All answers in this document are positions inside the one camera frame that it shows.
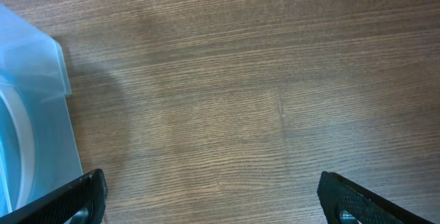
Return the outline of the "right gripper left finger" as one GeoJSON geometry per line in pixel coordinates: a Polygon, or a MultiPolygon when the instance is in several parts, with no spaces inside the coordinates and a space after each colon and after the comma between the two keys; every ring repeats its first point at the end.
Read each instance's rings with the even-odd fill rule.
{"type": "Polygon", "coordinates": [[[108,187],[102,169],[94,169],[45,196],[1,217],[2,223],[100,224],[108,187]]]}

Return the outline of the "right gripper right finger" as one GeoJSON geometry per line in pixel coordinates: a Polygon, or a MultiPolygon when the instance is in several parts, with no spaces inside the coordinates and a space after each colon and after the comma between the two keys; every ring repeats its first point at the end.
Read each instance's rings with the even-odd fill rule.
{"type": "Polygon", "coordinates": [[[432,224],[335,172],[321,173],[317,194],[328,223],[432,224]]]}

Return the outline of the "pink bowl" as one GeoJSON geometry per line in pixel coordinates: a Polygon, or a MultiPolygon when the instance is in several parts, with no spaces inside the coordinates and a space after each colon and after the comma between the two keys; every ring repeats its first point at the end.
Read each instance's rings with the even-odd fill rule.
{"type": "Polygon", "coordinates": [[[21,176],[17,210],[27,204],[32,190],[36,156],[34,134],[30,117],[17,91],[11,86],[1,86],[1,99],[10,113],[19,143],[21,176]]]}

